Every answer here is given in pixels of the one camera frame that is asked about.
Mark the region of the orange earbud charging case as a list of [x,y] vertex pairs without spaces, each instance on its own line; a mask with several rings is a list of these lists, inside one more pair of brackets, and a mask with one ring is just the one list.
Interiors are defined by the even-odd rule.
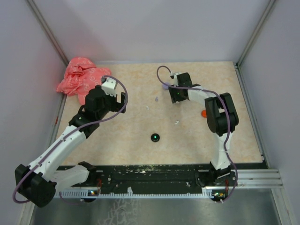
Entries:
[[201,112],[201,115],[202,115],[204,118],[206,118],[206,117],[207,117],[206,110],[203,110],[203,111]]

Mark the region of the black earbud charging case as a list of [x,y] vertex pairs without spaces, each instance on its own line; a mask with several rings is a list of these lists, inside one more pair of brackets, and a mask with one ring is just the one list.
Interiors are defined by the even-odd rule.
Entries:
[[153,141],[153,142],[158,142],[159,140],[160,140],[160,135],[159,134],[157,134],[157,133],[153,133],[152,135],[151,135],[151,140]]

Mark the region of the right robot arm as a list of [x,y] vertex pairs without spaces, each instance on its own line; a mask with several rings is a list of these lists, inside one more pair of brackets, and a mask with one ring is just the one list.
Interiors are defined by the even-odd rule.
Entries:
[[168,87],[173,103],[190,100],[205,106],[209,130],[214,134],[215,151],[210,162],[209,179],[221,185],[231,172],[230,141],[239,118],[229,93],[217,94],[199,84],[192,84],[189,73],[171,73],[174,84]]

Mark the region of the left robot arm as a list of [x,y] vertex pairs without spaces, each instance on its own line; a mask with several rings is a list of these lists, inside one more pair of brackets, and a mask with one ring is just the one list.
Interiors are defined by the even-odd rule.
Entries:
[[85,104],[71,119],[60,137],[37,159],[29,165],[20,164],[15,169],[16,187],[12,199],[17,204],[32,202],[38,207],[46,206],[55,194],[73,185],[85,183],[94,185],[98,180],[95,167],[87,162],[58,172],[61,163],[81,143],[108,119],[109,112],[115,115],[124,113],[128,103],[128,92],[121,93],[121,101],[117,101],[115,88],[105,91],[104,85],[97,85],[85,97]]

